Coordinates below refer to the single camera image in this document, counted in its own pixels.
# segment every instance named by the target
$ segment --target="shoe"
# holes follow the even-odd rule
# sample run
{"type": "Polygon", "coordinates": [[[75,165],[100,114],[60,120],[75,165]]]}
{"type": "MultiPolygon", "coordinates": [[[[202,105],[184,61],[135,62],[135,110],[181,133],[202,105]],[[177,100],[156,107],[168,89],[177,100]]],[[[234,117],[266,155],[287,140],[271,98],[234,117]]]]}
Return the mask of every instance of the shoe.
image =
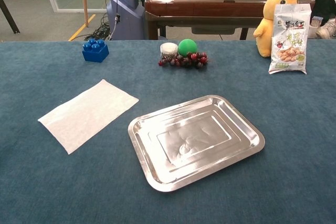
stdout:
{"type": "Polygon", "coordinates": [[[330,39],[331,36],[336,34],[335,19],[330,19],[324,26],[321,26],[316,31],[316,35],[321,39],[330,39]]]}

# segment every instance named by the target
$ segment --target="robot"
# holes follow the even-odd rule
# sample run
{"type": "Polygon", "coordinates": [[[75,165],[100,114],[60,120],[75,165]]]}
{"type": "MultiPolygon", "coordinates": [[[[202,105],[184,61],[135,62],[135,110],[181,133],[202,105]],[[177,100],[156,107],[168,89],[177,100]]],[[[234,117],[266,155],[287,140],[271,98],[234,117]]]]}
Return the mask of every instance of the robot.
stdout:
{"type": "Polygon", "coordinates": [[[110,0],[107,4],[110,39],[146,39],[144,12],[138,0],[110,0]]]}

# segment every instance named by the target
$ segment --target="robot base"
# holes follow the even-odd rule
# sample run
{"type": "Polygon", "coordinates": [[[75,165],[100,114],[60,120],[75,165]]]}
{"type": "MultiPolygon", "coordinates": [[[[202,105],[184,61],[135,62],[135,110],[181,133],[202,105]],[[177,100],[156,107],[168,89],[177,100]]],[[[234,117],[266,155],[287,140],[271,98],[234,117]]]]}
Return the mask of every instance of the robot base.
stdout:
{"type": "MultiPolygon", "coordinates": [[[[107,14],[110,29],[113,31],[114,19],[117,10],[117,0],[110,0],[107,4],[107,14]]],[[[145,32],[145,9],[138,5],[136,9],[126,5],[123,0],[118,0],[118,14],[120,22],[116,24],[116,29],[112,35],[112,40],[142,40],[146,39],[145,32]]]]}

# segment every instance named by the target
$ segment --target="white napkin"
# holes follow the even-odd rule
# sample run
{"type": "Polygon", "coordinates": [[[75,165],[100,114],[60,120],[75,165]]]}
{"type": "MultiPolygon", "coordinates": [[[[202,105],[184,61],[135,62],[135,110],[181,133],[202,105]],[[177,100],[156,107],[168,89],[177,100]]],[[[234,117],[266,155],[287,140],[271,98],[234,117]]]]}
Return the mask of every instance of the white napkin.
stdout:
{"type": "Polygon", "coordinates": [[[71,154],[139,100],[101,80],[42,116],[41,122],[71,154]]]}

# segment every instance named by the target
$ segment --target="green ball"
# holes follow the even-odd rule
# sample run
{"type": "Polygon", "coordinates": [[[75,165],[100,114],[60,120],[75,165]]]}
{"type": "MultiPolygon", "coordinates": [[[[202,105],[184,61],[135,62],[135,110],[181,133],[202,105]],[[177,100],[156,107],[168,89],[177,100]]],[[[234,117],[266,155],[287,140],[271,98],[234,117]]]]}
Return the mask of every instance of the green ball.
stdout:
{"type": "Polygon", "coordinates": [[[184,39],[179,43],[179,54],[186,57],[188,52],[197,52],[197,45],[192,39],[184,39]]]}

